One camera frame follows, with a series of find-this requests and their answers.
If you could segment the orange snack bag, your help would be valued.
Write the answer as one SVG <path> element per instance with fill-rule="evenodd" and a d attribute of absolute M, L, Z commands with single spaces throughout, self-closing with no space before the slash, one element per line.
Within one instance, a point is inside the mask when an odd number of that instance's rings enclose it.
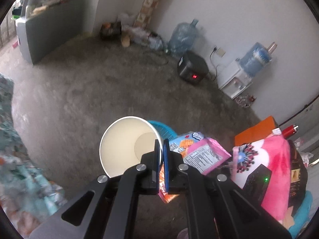
<path fill-rule="evenodd" d="M 169 139 L 170 150 L 179 153 L 183 162 L 207 175 L 227 161 L 231 155 L 217 140 L 200 132 L 188 132 Z"/>

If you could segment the white paper cup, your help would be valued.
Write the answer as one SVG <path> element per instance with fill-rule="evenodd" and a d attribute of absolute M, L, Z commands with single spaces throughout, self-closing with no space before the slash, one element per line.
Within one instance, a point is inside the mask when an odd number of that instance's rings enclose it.
<path fill-rule="evenodd" d="M 163 148 L 163 139 L 148 121 L 127 116 L 113 122 L 99 144 L 99 158 L 108 177 L 122 175 L 141 162 L 142 155 L 152 152 L 155 141 Z"/>

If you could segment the blue jug on dispenser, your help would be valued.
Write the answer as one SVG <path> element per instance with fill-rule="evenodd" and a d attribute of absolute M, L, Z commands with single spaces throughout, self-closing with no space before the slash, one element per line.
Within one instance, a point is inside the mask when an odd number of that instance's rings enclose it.
<path fill-rule="evenodd" d="M 251 77 L 255 77 L 272 60 L 272 53 L 277 48 L 275 42 L 268 48 L 257 42 L 243 58 L 239 60 L 239 65 Z"/>

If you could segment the black tracker green light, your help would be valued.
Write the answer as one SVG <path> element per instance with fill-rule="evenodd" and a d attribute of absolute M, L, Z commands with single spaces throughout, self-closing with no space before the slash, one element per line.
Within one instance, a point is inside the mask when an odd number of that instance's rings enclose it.
<path fill-rule="evenodd" d="M 266 195 L 272 171 L 263 164 L 260 164 L 247 177 L 243 191 L 259 205 L 262 204 Z"/>

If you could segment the blue plastic trash basket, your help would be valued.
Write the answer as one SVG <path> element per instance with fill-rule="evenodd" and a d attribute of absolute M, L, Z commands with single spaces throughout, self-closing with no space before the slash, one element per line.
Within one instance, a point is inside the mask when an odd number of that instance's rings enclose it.
<path fill-rule="evenodd" d="M 178 134 L 168 125 L 155 120 L 149 120 L 148 122 L 153 125 L 162 139 L 174 140 L 178 137 Z"/>

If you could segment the pink floral blanket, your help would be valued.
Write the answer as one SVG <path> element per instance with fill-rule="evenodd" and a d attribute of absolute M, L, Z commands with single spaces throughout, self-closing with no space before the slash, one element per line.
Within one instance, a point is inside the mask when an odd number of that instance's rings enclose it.
<path fill-rule="evenodd" d="M 232 181 L 279 222 L 288 209 L 290 175 L 290 145 L 282 135 L 232 149 Z"/>

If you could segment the orange folder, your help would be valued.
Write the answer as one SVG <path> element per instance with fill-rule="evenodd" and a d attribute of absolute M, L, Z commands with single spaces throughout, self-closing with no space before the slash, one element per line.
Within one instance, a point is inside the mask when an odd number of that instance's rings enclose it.
<path fill-rule="evenodd" d="M 235 136 L 235 146 L 249 144 L 266 138 L 272 133 L 272 130 L 277 128 L 277 123 L 272 116 L 260 121 L 253 127 L 250 127 Z"/>

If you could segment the red lighter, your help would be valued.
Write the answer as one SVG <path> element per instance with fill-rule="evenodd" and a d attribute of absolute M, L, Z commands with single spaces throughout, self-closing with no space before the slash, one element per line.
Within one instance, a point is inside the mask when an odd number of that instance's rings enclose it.
<path fill-rule="evenodd" d="M 288 139 L 297 133 L 299 126 L 298 125 L 290 125 L 287 128 L 282 130 L 282 135 L 284 139 Z"/>

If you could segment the black rice cooker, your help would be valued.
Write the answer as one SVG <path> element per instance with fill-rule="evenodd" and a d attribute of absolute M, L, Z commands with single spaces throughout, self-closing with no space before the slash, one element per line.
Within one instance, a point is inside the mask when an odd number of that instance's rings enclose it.
<path fill-rule="evenodd" d="M 179 60 L 177 73 L 184 81 L 197 85 L 207 76 L 209 69 L 201 56 L 187 50 Z"/>

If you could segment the floral blue bedspread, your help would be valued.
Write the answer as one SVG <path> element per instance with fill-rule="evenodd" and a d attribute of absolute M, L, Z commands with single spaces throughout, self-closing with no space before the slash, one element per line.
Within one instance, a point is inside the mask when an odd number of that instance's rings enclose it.
<path fill-rule="evenodd" d="M 1 76 L 1 207 L 22 236 L 30 234 L 67 200 L 64 190 L 49 181 L 31 161 L 14 128 L 14 82 Z"/>

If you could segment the grey storage cabinet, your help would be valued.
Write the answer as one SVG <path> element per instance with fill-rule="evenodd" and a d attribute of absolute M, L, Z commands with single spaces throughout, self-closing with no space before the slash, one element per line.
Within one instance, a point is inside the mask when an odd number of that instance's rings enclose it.
<path fill-rule="evenodd" d="M 37 64 L 44 56 L 82 32 L 84 0 L 69 0 L 30 18 L 16 20 L 23 58 Z"/>

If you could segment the white water dispenser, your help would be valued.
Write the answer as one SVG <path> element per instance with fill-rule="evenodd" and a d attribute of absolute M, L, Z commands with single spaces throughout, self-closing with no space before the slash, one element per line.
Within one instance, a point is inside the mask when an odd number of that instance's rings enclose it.
<path fill-rule="evenodd" d="M 232 61 L 219 71 L 218 88 L 231 99 L 234 99 L 252 83 L 252 77 L 240 66 L 239 60 Z"/>

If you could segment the black bag on floor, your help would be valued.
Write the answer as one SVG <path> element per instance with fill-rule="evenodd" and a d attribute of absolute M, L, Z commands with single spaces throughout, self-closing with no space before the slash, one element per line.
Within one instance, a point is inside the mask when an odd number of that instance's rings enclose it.
<path fill-rule="evenodd" d="M 103 23 L 99 32 L 102 40 L 114 40 L 121 36 L 122 24 L 121 22 L 106 22 Z"/>

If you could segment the empty blue water jug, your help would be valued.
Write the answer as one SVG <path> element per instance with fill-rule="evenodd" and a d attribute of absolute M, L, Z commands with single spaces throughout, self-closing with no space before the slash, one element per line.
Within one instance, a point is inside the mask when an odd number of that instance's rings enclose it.
<path fill-rule="evenodd" d="M 175 27 L 168 42 L 168 50 L 174 57 L 181 57 L 187 50 L 190 50 L 198 37 L 197 19 L 191 23 L 179 23 Z"/>

